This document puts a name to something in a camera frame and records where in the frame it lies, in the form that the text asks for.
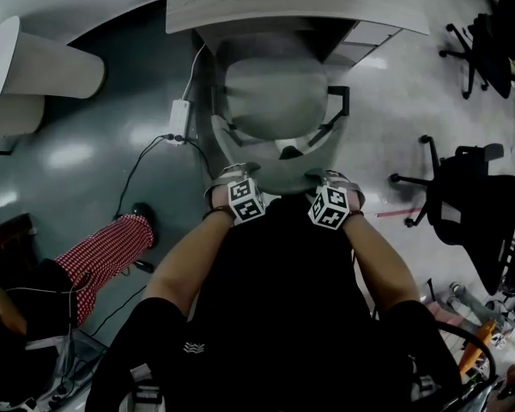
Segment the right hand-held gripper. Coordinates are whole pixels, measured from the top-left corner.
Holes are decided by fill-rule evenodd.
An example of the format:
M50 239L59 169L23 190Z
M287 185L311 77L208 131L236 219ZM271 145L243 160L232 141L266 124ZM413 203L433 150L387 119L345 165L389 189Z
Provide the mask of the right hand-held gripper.
M348 218L360 213L349 212L347 191L357 191L360 195L361 208L365 203L365 196L361 188L350 181L344 174L335 170L313 168L305 176L319 184L308 216L312 223L319 227L337 230Z

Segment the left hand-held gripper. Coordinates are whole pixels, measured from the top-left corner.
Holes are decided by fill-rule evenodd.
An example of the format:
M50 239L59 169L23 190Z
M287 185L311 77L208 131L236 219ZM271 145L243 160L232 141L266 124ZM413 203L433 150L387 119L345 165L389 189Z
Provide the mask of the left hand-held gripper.
M225 167L205 191L205 198L210 205L210 190L216 185L227 185L230 209L212 210L222 210L230 214L233 217L234 226L263 216L265 214L264 200L258 189L257 181L252 177L260 168L261 166L256 162L244 162Z

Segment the person's left hand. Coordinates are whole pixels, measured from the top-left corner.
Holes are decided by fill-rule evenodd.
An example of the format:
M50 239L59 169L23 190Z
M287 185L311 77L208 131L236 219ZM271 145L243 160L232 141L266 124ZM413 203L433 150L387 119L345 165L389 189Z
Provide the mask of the person's left hand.
M209 193L211 209L230 209L227 185L216 185Z

